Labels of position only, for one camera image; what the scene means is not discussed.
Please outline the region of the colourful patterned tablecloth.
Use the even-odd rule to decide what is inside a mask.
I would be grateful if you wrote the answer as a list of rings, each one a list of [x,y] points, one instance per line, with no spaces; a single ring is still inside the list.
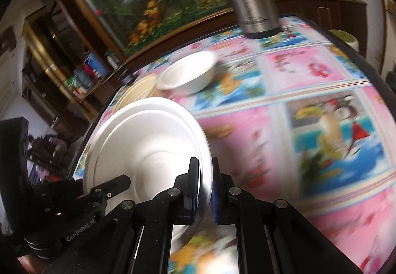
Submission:
[[[395,270],[395,98],[354,50],[295,15],[261,40],[230,28],[166,51],[159,75],[198,51],[213,84],[177,96],[222,172],[257,198],[289,200],[364,273]]]

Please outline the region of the grey blue water jug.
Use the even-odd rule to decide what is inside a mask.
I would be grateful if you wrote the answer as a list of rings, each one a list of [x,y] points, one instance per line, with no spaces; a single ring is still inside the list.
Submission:
[[[94,81],[85,72],[85,70],[78,68],[74,71],[74,80],[75,82],[84,88],[86,91],[90,91],[94,86]]]

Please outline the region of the white spray bottle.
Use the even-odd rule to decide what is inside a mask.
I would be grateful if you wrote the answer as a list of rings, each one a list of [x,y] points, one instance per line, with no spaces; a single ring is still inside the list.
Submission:
[[[116,69],[121,65],[121,62],[120,62],[119,59],[113,54],[112,51],[107,51],[107,52],[105,53],[105,55],[106,55],[106,58],[107,58],[107,61],[108,61],[109,65],[110,65],[114,70],[116,70]]]

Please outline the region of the small black jar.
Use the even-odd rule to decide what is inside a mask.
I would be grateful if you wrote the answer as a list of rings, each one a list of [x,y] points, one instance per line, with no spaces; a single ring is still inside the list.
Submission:
[[[137,75],[134,72],[131,72],[130,70],[125,70],[119,76],[118,82],[122,85],[130,85],[136,80],[136,78]]]

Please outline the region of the blue thermos flask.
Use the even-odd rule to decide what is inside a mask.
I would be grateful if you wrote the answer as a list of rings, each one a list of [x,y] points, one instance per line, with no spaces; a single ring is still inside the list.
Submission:
[[[91,52],[85,55],[85,63],[94,71],[97,72],[100,78],[105,79],[108,76],[106,67],[97,59]]]

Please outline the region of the beige paper bowl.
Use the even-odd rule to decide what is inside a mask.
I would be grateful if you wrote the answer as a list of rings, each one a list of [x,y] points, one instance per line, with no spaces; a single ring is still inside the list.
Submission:
[[[135,101],[150,97],[162,97],[161,91],[157,88],[157,76],[154,74],[144,76],[130,86],[118,100],[113,113]]]

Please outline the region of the white foam bowl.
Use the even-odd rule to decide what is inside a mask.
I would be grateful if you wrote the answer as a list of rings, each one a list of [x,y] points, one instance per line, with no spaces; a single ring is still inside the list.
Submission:
[[[211,84],[216,75],[218,56],[198,51],[172,63],[157,78],[157,88],[176,96],[196,94]]]
[[[192,226],[173,228],[171,250],[189,243],[209,206],[213,165],[209,144],[200,124],[184,106],[152,97],[133,102],[114,113],[93,138],[83,176],[83,188],[91,188],[120,175],[130,187],[110,198],[106,211],[125,199],[151,200],[173,187],[176,177],[188,172],[190,160],[199,161],[197,216]]]

